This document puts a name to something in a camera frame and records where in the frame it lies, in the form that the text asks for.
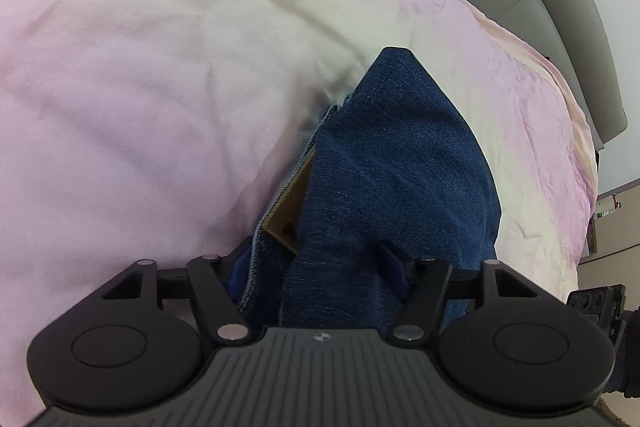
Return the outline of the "blue denim jeans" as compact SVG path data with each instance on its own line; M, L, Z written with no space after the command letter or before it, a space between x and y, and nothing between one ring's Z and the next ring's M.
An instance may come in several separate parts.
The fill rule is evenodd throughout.
M240 308L255 329L386 331L410 261L476 270L495 257L501 209L485 156L410 51L383 50L308 150L297 251L254 235Z

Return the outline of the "pink bed sheet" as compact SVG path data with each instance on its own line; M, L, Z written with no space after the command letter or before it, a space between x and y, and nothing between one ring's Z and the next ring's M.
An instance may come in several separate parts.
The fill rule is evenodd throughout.
M498 258L565 298L596 200L559 69L468 0L1 0L1 421L42 410L30 340L134 259L250 235L323 111L388 46L475 134Z

